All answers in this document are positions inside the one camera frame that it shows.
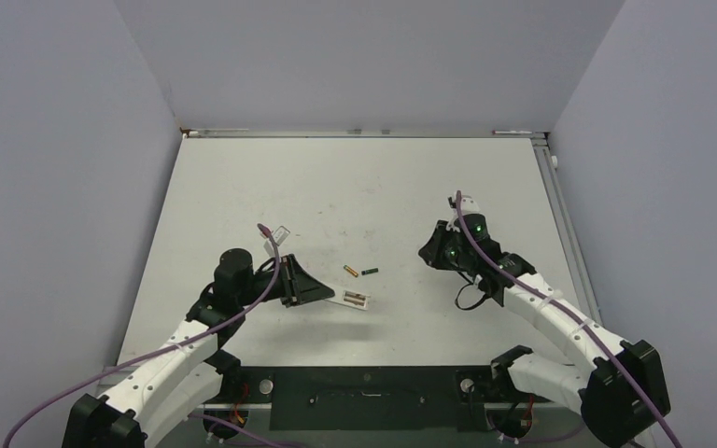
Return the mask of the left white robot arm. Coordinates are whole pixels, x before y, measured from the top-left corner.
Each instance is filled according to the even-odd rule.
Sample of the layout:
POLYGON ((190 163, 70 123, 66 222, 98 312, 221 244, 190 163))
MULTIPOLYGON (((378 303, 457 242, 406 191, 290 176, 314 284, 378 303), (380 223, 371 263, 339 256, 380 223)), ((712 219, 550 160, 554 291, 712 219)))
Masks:
POLYGON ((223 345, 250 307, 278 300, 286 307, 336 297, 293 255, 268 259, 258 270, 251 254, 224 252, 214 280, 200 294, 158 355, 145 355, 128 377, 70 411, 64 447, 153 447, 201 403, 237 396, 239 360, 223 345))

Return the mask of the gold AAA battery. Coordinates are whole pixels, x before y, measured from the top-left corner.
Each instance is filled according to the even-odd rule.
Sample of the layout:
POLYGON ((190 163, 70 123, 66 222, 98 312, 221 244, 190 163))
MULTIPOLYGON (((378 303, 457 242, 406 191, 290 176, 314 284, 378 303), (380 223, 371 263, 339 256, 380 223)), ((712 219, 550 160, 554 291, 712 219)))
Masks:
POLYGON ((351 274, 353 277, 359 277, 359 276, 360 276, 360 273, 359 273, 358 271, 354 270, 352 267, 350 267, 350 266, 348 266, 348 265, 344 265, 343 268, 344 268, 344 270, 345 270, 346 272, 348 272, 349 274, 351 274))

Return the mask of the white remote control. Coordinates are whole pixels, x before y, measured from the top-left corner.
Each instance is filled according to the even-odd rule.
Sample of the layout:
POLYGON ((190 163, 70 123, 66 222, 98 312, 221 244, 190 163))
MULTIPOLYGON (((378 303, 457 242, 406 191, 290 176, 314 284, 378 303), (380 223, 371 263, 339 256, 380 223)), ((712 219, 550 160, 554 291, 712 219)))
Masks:
POLYGON ((371 296, 367 294, 344 288, 336 288, 334 290, 334 296, 327 298, 326 301, 349 307, 351 309, 367 311, 369 308, 370 298, 371 296))

